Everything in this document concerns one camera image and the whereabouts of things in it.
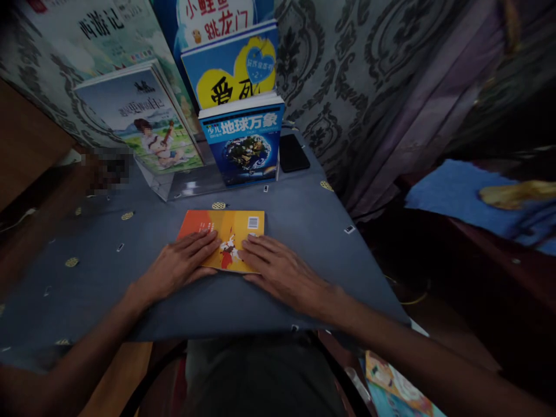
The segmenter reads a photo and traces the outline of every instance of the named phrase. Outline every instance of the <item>gray pants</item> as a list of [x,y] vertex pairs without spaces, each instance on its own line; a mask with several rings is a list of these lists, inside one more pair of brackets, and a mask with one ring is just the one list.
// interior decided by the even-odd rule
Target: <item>gray pants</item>
[[324,356],[303,333],[189,341],[184,416],[346,415]]

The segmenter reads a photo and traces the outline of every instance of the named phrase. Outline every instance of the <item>yellow cord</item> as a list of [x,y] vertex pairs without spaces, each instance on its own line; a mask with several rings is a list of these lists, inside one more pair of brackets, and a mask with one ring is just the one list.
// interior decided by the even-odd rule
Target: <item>yellow cord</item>
[[[392,281],[394,284],[397,284],[398,282],[396,282],[395,279],[390,278],[388,275],[384,275],[386,278],[388,278],[390,281]],[[427,295],[429,294],[429,290],[430,290],[430,280],[427,281],[427,290],[423,293],[423,295],[421,295],[418,299],[413,300],[413,301],[408,301],[408,302],[400,302],[400,304],[402,305],[413,305],[413,304],[417,304],[420,303],[421,301],[423,301],[425,298],[427,298]]]

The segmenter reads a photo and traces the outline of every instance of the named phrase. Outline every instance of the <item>smartphone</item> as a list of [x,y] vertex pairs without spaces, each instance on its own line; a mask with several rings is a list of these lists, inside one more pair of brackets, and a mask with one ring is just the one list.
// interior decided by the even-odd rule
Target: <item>smartphone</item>
[[309,159],[297,141],[295,135],[280,138],[280,166],[285,173],[300,171],[311,166]]

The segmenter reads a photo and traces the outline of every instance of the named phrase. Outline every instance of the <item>barcode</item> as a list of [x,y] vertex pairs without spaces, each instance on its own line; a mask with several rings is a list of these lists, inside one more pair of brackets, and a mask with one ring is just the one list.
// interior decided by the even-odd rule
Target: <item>barcode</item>
[[249,221],[247,222],[247,229],[258,229],[258,228],[259,228],[259,218],[250,217]]

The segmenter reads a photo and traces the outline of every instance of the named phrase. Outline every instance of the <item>earth image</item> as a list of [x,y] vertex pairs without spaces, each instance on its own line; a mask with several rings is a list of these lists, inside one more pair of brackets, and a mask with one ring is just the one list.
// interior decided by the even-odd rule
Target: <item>earth image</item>
[[222,157],[246,171],[265,165],[272,148],[264,136],[249,135],[226,143]]

